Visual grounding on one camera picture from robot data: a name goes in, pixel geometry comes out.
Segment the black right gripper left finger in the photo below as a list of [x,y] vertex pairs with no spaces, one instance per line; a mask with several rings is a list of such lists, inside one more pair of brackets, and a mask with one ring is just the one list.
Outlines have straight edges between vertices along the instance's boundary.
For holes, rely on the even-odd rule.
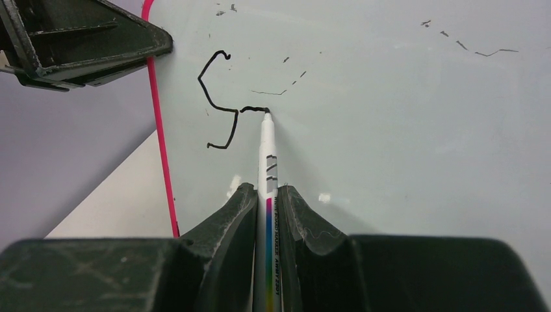
[[257,201],[243,183],[178,238],[15,242],[1,253],[1,310],[249,311]]

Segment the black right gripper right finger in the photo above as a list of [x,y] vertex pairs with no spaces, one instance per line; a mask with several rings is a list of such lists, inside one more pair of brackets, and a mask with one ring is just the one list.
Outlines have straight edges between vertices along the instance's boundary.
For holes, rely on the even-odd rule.
[[347,235],[292,186],[278,190],[285,311],[546,311],[506,243]]

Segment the white whiteboard marker black cap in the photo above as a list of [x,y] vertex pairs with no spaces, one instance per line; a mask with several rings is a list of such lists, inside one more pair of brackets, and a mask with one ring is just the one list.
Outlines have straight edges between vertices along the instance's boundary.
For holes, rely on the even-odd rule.
[[272,115],[267,112],[261,123],[259,144],[257,234],[253,280],[254,311],[281,311],[277,188],[275,124]]

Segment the pink framed whiteboard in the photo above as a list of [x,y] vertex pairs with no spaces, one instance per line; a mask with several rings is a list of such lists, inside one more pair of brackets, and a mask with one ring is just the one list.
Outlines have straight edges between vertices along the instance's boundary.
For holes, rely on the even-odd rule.
[[550,296],[549,1],[149,1],[172,204],[187,232],[257,182],[345,233],[491,237]]

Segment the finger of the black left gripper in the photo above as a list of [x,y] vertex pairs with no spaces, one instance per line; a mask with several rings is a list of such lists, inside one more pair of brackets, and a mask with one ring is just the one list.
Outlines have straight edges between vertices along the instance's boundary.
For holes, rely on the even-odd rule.
[[1,2],[1,71],[23,86],[101,86],[172,51],[167,31],[110,1]]

